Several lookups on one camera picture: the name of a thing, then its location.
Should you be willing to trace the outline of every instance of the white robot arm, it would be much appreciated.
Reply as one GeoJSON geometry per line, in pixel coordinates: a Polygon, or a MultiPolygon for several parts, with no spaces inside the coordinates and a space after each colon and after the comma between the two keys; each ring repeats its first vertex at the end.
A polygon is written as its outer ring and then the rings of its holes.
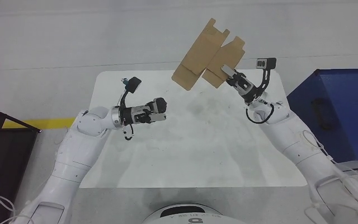
{"type": "Polygon", "coordinates": [[[310,132],[307,125],[281,102],[271,102],[265,93],[270,70],[276,66],[275,58],[258,59],[257,68],[263,69],[263,79],[256,87],[243,73],[223,66],[229,76],[227,83],[244,98],[254,112],[259,124],[271,143],[300,170],[309,186],[310,197],[322,217],[329,223],[358,223],[357,175],[342,172],[333,158],[310,132]]]}
{"type": "MultiPolygon", "coordinates": [[[[72,200],[82,179],[97,161],[110,131],[124,130],[126,125],[166,119],[167,103],[163,98],[156,98],[142,106],[125,106],[125,96],[128,92],[134,93],[140,82],[136,77],[123,80],[126,91],[119,106],[111,109],[97,107],[78,114],[58,149],[51,176],[41,193],[21,211],[20,216],[30,217],[35,224],[69,223],[72,200]]],[[[26,217],[18,217],[14,221],[28,222],[26,217]]]]}

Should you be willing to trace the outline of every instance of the blue container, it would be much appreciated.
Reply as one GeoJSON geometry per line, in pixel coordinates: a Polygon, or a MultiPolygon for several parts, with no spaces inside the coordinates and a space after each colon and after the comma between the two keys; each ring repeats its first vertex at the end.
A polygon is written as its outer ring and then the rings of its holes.
{"type": "Polygon", "coordinates": [[[358,69],[318,69],[287,99],[336,162],[358,160],[358,69]]]}

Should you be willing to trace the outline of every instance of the brown cardboard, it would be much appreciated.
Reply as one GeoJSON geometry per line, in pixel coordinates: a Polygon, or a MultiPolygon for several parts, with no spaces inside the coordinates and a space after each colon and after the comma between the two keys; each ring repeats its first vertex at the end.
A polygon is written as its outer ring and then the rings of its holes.
{"type": "Polygon", "coordinates": [[[235,69],[245,53],[242,49],[244,44],[245,42],[236,36],[233,41],[222,46],[208,64],[203,78],[215,88],[218,88],[228,78],[228,75],[221,70],[221,67],[226,64],[231,69],[235,69]]]}
{"type": "Polygon", "coordinates": [[[191,90],[191,88],[194,86],[195,82],[199,78],[200,76],[197,76],[194,73],[190,72],[182,64],[178,66],[172,76],[172,80],[187,91],[191,90]]]}
{"type": "Polygon", "coordinates": [[[211,18],[172,76],[172,80],[186,90],[193,87],[230,33],[229,30],[221,33],[214,24],[215,20],[211,18]]]}
{"type": "Polygon", "coordinates": [[[219,78],[219,76],[215,75],[210,70],[205,70],[202,77],[203,79],[207,80],[211,85],[213,85],[215,88],[219,88],[219,86],[224,82],[221,78],[219,78]]]}

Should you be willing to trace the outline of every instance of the gray floor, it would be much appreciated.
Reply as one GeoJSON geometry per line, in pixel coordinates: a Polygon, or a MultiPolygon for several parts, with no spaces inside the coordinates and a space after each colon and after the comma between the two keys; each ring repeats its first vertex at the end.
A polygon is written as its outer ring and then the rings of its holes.
{"type": "MultiPolygon", "coordinates": [[[[289,94],[317,68],[357,68],[357,9],[355,0],[2,0],[0,110],[19,119],[76,116],[89,106],[100,72],[175,69],[211,17],[220,30],[231,31],[229,40],[238,35],[246,41],[238,68],[253,68],[258,57],[277,57],[289,94]]],[[[50,174],[64,133],[46,130],[39,136],[17,197],[19,208],[50,174]]],[[[178,191],[183,192],[81,189],[73,223],[135,223],[178,195],[247,222],[309,222],[303,215],[309,205],[305,188],[178,191]],[[145,205],[152,200],[147,195],[158,192],[164,192],[164,202],[154,197],[153,206],[145,205]],[[119,217],[114,207],[127,212],[119,217]]]]}

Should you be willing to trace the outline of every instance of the white tabletop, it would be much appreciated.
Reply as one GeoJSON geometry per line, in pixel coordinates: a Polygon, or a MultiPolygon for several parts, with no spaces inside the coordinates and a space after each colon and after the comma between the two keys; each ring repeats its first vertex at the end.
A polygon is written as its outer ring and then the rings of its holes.
{"type": "MultiPolygon", "coordinates": [[[[155,97],[167,102],[167,120],[134,125],[135,136],[124,140],[112,131],[81,188],[192,188],[240,186],[302,186],[305,179],[281,155],[260,128],[245,115],[236,90],[218,89],[199,79],[191,91],[171,80],[174,71],[117,71],[98,75],[90,108],[116,105],[122,78],[136,76],[142,84],[128,94],[127,106],[155,97]]],[[[240,70],[259,85],[261,70],[240,70]]],[[[280,76],[271,72],[266,90],[287,102],[280,76]]]]}

